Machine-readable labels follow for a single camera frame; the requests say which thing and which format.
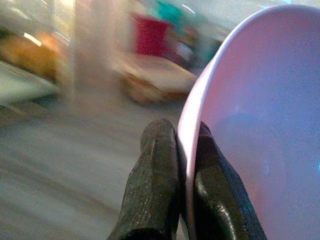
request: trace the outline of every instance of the teal object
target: teal object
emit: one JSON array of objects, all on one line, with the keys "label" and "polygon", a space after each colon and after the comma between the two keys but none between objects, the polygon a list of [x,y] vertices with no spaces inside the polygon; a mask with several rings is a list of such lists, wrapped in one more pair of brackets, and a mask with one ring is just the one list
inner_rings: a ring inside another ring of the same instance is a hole
[{"label": "teal object", "polygon": [[157,2],[157,11],[156,16],[162,20],[165,20],[174,25],[176,31],[181,33],[183,30],[182,26],[182,17],[184,13],[177,8],[176,6],[163,2],[163,1],[156,1]]}]

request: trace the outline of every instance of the blurry background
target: blurry background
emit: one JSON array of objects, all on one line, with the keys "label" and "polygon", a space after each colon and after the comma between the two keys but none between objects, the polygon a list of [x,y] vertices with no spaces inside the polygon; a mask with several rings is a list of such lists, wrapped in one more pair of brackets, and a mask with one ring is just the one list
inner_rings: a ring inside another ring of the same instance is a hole
[{"label": "blurry background", "polygon": [[[105,239],[152,120],[249,15],[319,0],[0,0],[0,239]],[[184,239],[181,230],[177,238]]]}]

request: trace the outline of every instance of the gray floor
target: gray floor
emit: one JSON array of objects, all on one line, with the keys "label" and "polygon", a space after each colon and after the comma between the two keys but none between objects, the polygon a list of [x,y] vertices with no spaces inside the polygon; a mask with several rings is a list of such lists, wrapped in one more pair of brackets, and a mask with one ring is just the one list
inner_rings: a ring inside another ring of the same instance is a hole
[{"label": "gray floor", "polygon": [[177,126],[183,102],[141,107],[113,76],[84,79],[71,106],[54,102],[44,117],[0,129],[1,239],[105,239],[144,127]]}]

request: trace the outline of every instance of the red object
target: red object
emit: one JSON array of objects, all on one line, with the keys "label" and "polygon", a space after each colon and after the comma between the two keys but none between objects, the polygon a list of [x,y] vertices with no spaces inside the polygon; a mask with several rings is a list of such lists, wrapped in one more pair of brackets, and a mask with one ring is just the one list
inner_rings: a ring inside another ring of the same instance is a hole
[{"label": "red object", "polygon": [[136,53],[162,56],[165,50],[165,32],[170,23],[159,19],[135,14]]}]

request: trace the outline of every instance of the pink bowl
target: pink bowl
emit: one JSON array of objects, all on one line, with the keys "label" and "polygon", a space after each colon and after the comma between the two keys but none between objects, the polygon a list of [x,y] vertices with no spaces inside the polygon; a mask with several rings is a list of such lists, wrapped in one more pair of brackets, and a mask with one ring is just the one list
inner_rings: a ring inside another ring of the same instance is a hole
[{"label": "pink bowl", "polygon": [[239,173],[269,240],[320,239],[320,9],[262,10],[226,38],[178,124],[187,225],[200,122]]}]

